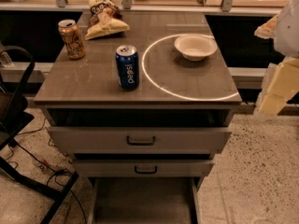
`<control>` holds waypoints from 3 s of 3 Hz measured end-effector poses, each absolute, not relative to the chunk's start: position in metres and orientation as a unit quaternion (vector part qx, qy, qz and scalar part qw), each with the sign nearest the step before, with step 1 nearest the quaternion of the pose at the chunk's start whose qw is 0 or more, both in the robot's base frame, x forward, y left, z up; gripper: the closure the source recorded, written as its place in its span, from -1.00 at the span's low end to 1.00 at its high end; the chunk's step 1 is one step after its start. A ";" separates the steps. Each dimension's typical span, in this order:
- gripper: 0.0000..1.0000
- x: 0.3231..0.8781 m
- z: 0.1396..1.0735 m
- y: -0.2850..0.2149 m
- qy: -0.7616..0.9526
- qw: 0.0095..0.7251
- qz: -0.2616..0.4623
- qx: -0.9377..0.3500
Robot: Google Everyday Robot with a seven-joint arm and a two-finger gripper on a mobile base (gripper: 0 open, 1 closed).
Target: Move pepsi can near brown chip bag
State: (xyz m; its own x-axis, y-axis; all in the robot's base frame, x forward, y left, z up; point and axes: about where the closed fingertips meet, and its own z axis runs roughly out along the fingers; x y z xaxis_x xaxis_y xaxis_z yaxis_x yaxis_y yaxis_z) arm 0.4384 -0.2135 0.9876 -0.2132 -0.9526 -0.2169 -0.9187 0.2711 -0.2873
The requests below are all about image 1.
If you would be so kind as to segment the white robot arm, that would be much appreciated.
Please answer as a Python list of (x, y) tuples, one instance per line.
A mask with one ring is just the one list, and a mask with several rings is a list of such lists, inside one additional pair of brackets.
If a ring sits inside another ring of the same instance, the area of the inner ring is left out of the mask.
[(272, 38), (275, 51), (285, 56), (278, 65), (268, 65), (255, 109), (260, 116), (275, 116), (299, 92), (299, 0), (290, 0), (254, 34)]

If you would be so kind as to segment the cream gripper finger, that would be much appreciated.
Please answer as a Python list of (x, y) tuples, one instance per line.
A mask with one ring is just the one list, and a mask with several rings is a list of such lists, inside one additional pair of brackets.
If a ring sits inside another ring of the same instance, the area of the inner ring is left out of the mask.
[(299, 92), (299, 58), (286, 57), (278, 65), (269, 64), (263, 77), (257, 111), (275, 116)]
[(267, 21), (263, 25), (259, 26), (255, 30), (254, 35), (258, 36), (262, 39), (274, 38), (275, 37), (275, 29), (276, 29), (276, 25), (277, 25), (277, 19), (278, 19), (278, 16), (275, 15), (269, 21)]

